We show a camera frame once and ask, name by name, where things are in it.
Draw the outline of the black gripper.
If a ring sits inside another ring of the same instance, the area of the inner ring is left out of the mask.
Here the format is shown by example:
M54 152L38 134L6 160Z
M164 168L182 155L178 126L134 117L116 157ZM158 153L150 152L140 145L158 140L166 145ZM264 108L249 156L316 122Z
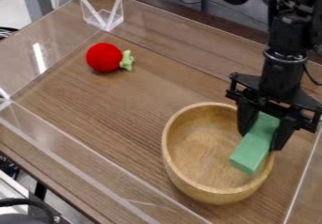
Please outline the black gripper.
M238 105L238 131L242 136L256 123L260 112L281 120L271 142L273 152L284 149L295 130L316 132L322 117L322 105L303 88L276 97L260 89L259 75L234 72L229 78L226 97Z

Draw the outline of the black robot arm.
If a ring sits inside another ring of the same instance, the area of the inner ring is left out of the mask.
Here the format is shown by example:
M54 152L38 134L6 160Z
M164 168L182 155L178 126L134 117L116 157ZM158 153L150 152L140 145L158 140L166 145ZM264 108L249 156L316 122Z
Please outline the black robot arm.
M233 73L226 97L238 105L241 134L263 113L279 119L269 148L280 151L297 130L317 130L322 117L322 103L303 89L309 52L322 44L322 0L269 0L269 17L263 72Z

